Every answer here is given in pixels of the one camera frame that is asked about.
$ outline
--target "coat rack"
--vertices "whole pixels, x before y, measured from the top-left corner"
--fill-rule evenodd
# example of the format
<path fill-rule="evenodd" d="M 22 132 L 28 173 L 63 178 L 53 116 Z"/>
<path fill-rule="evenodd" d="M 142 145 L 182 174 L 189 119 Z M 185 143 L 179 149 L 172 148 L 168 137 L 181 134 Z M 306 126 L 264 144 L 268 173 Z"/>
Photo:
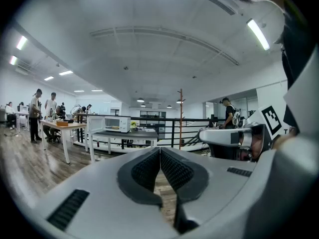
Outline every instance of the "coat rack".
<path fill-rule="evenodd" d="M 182 128 L 182 122 L 183 122 L 183 102 L 185 101 L 185 99 L 183 100 L 183 89 L 180 89 L 180 91 L 178 91 L 180 93 L 180 121 L 179 121 L 179 149 L 181 148 L 181 128 Z"/>

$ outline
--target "black pants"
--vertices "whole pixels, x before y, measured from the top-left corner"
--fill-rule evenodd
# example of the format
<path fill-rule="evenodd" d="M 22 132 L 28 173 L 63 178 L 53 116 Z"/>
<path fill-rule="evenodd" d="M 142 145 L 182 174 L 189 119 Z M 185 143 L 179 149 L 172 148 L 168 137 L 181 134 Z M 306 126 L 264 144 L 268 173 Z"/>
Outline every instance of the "black pants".
<path fill-rule="evenodd" d="M 49 127 L 48 125 L 43 126 L 43 132 L 47 137 L 55 138 L 55 132 L 59 132 L 60 130 Z"/>
<path fill-rule="evenodd" d="M 39 138 L 38 118 L 30 118 L 30 135 L 31 135 L 31 140 L 34 140 L 34 136 L 35 138 Z"/>
<path fill-rule="evenodd" d="M 6 116 L 6 120 L 8 121 L 9 126 L 13 126 L 16 123 L 16 115 L 15 114 L 8 114 Z"/>

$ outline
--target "ceiling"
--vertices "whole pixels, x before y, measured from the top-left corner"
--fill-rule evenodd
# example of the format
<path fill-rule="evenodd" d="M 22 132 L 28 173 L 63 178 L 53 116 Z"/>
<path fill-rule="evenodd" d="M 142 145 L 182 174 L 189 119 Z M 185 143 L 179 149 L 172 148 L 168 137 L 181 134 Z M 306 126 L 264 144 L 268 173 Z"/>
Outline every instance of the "ceiling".
<path fill-rule="evenodd" d="M 257 97 L 257 91 L 256 91 L 256 89 L 252 89 L 252 90 L 247 90 L 247 91 L 235 93 L 233 95 L 228 95 L 227 97 L 229 98 L 230 101 L 241 99 L 241 98 Z M 209 102 L 219 103 L 219 101 L 221 101 L 223 98 L 224 97 L 219 97 L 219 98 L 216 98 L 214 100 L 210 100 Z"/>
<path fill-rule="evenodd" d="M 267 1 L 234 5 L 230 15 L 209 0 L 31 0 L 15 20 L 90 84 L 131 106 L 142 97 L 164 108 L 175 105 L 180 88 L 194 96 L 226 69 L 280 52 L 273 42 L 282 12 Z M 251 18 L 270 50 L 247 27 Z"/>
<path fill-rule="evenodd" d="M 11 67 L 13 70 L 19 67 L 29 77 L 72 95 L 90 94 L 92 93 L 91 90 L 96 89 L 92 84 L 75 74 L 60 76 L 59 73 L 68 71 L 69 69 L 57 63 L 31 43 L 30 40 L 24 44 L 21 50 L 18 50 L 16 46 L 20 39 L 21 34 L 14 28 L 8 29 L 2 39 L 0 59 L 7 67 Z M 8 64 L 12 55 L 18 58 L 15 65 Z M 54 79 L 45 81 L 44 79 L 49 76 L 54 77 Z M 75 90 L 84 90 L 85 92 L 75 93 Z"/>

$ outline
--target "white table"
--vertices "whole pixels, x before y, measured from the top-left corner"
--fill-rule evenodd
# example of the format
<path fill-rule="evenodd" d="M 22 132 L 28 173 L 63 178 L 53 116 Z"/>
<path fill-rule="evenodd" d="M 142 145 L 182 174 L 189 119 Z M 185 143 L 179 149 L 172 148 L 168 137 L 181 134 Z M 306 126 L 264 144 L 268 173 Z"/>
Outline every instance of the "white table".
<path fill-rule="evenodd" d="M 159 135 L 154 132 L 146 132 L 144 130 L 132 130 L 132 132 L 127 133 L 121 133 L 121 132 L 115 132 L 115 131 L 103 131 L 103 132 L 97 132 L 93 134 L 89 134 L 89 145 L 90 145 L 90 152 L 91 155 L 94 155 L 94 149 L 93 149 L 93 135 L 101 135 L 108 138 L 108 152 L 111 154 L 111 138 L 117 138 L 117 139 L 129 139 L 129 140 L 149 140 L 151 141 L 151 147 L 156 147 L 158 143 L 158 137 Z"/>
<path fill-rule="evenodd" d="M 55 122 L 49 122 L 49 121 L 45 121 L 45 120 L 41 120 L 41 135 L 42 135 L 42 146 L 43 149 L 46 149 L 46 140 L 44 139 L 44 132 L 43 132 L 43 125 L 47 125 L 49 127 L 58 129 L 61 131 L 61 135 L 62 135 L 62 143 L 63 143 L 63 149 L 64 149 L 64 156 L 65 156 L 65 160 L 66 162 L 69 164 L 70 163 L 70 159 L 69 159 L 69 154 L 68 154 L 68 150 L 67 150 L 67 146 L 66 146 L 66 134 L 65 131 L 67 130 L 72 130 L 72 129 L 78 129 L 78 128 L 84 128 L 85 129 L 85 135 L 87 134 L 87 127 L 86 124 L 81 124 L 81 123 L 69 123 L 68 126 L 59 126 L 57 125 Z M 85 139 L 85 151 L 88 152 L 88 139 L 86 137 Z M 91 160 L 92 162 L 95 162 L 94 159 L 94 153 L 93 155 L 91 154 Z"/>
<path fill-rule="evenodd" d="M 29 112 L 26 111 L 22 111 L 22 112 L 17 112 L 16 113 L 16 128 L 19 130 L 20 132 L 20 116 L 29 116 Z M 26 128 L 28 129 L 29 132 L 29 118 L 26 118 Z"/>

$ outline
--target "vent grille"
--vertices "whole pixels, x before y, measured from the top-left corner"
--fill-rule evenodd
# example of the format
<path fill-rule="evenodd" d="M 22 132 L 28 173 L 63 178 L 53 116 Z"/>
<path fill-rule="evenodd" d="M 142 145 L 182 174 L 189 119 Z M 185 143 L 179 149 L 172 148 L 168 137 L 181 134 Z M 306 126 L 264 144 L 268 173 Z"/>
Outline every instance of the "vent grille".
<path fill-rule="evenodd" d="M 253 173 L 251 171 L 238 169 L 238 168 L 235 168 L 235 167 L 228 167 L 227 172 L 235 173 L 235 174 L 246 176 L 246 177 L 250 177 L 250 175 Z"/>
<path fill-rule="evenodd" d="M 58 229 L 65 230 L 88 195 L 89 192 L 84 190 L 74 190 L 47 220 Z"/>
<path fill-rule="evenodd" d="M 224 5 L 222 2 L 220 2 L 220 1 L 218 1 L 218 0 L 209 0 L 209 1 L 213 2 L 215 5 L 217 5 L 217 6 L 220 7 L 221 9 L 223 9 L 223 10 L 224 10 L 225 12 L 227 12 L 229 15 L 234 15 L 234 14 L 236 14 L 236 12 L 235 12 L 232 8 L 230 8 L 230 7 L 226 6 L 226 5 Z"/>

